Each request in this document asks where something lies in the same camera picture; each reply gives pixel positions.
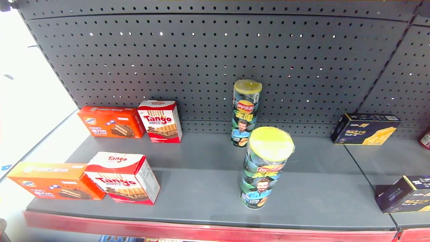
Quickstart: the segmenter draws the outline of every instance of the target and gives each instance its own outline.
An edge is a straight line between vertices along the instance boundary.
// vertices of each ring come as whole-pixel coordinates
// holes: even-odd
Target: product packaging
[[[346,113],[330,138],[335,144],[380,146],[401,124],[394,115]]]
[[[418,143],[425,150],[430,151],[430,130],[418,139]]]
[[[138,110],[151,142],[181,142],[181,123],[175,101],[143,101]]]
[[[78,115],[96,137],[140,139],[145,133],[136,108],[85,106]]]
[[[384,213],[430,211],[430,176],[403,176],[376,202]]]
[[[240,199],[247,208],[264,206],[294,148],[291,136],[280,129],[260,127],[252,132],[240,186]]]
[[[250,79],[238,80],[234,84],[231,142],[236,147],[245,148],[248,143],[257,121],[261,89],[261,83]]]
[[[84,170],[86,164],[19,162],[7,176],[41,199],[101,200],[105,192]]]
[[[85,174],[115,202],[153,205],[160,191],[144,155],[99,152]]]

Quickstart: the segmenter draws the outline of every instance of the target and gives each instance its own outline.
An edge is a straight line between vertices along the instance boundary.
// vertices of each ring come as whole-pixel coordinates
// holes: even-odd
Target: snack box
[[[140,139],[145,133],[136,108],[85,106],[78,115],[96,137]]]
[[[85,174],[115,202],[153,205],[160,191],[144,155],[99,152]]]
[[[380,146],[400,124],[394,115],[346,113],[330,138],[335,144]]]
[[[7,176],[41,199],[101,200],[105,192],[85,175],[86,164],[19,162]]]
[[[384,213],[430,211],[430,176],[403,176],[376,202]]]
[[[151,142],[181,142],[182,130],[175,101],[143,101],[138,111]]]

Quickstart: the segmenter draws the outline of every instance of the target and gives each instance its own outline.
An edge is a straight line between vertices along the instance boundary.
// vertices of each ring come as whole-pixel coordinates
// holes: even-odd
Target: red and white box
[[[181,142],[181,123],[175,101],[143,101],[138,112],[151,142]]]
[[[160,191],[144,155],[99,152],[85,174],[115,202],[154,205]]]

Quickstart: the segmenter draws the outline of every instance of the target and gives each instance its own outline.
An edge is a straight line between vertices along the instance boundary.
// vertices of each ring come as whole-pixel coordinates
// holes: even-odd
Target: red shelf edge
[[[402,232],[400,242],[430,242],[430,228],[408,229]]]
[[[23,211],[28,227],[114,236],[212,241],[390,242],[396,231],[313,231],[102,220]]]

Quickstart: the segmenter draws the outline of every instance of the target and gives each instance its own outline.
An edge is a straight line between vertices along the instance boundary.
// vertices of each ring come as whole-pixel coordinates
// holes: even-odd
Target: store shelf
[[[239,200],[245,150],[229,135],[185,133],[181,144],[87,138],[67,162],[98,151],[143,153],[161,184],[154,206],[103,201],[34,199],[27,211],[92,219],[307,230],[393,230],[374,193],[343,146],[327,138],[294,137],[296,151],[264,208]]]
[[[391,185],[403,175],[430,174],[430,152],[416,140],[390,139],[382,146],[345,146],[373,187]],[[401,228],[430,227],[430,212],[394,213]]]

